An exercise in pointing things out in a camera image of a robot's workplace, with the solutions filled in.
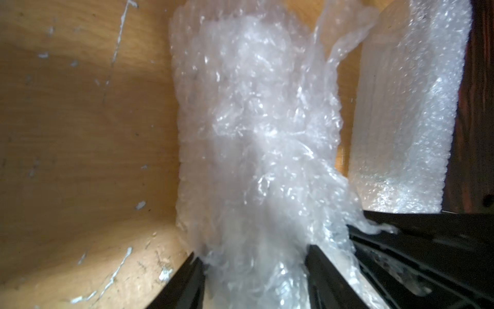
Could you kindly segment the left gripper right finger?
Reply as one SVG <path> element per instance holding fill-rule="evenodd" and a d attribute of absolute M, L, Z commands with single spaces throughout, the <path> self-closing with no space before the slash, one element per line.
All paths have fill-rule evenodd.
<path fill-rule="evenodd" d="M 368 309 L 320 247 L 307 247 L 304 264 L 311 308 Z"/>

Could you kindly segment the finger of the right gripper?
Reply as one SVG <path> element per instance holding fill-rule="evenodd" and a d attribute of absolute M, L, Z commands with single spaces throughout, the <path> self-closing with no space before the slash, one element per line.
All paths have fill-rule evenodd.
<path fill-rule="evenodd" d="M 492 214 L 364 215 L 378 232 L 349 235 L 390 308 L 493 308 Z"/>

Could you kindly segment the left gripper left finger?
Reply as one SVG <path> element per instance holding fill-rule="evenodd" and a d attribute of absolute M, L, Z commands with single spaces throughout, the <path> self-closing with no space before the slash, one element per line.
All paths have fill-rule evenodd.
<path fill-rule="evenodd" d="M 205 280 L 202 260 L 191 253 L 147 309 L 202 309 Z"/>

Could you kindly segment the bubble wrap sheet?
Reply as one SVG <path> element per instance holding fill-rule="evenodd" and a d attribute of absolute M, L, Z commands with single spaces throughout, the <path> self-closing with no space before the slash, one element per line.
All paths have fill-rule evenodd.
<path fill-rule="evenodd" d="M 311 244 L 367 308 L 385 308 L 360 272 L 348 226 L 379 229 L 335 166 L 337 68 L 377 18 L 361 1 L 327 1 L 315 28 L 283 1 L 187 1 L 175 10 L 177 223 L 207 266 L 212 308 L 308 308 Z"/>
<path fill-rule="evenodd" d="M 394 1 L 361 51 L 348 178 L 366 210 L 439 213 L 469 1 Z"/>

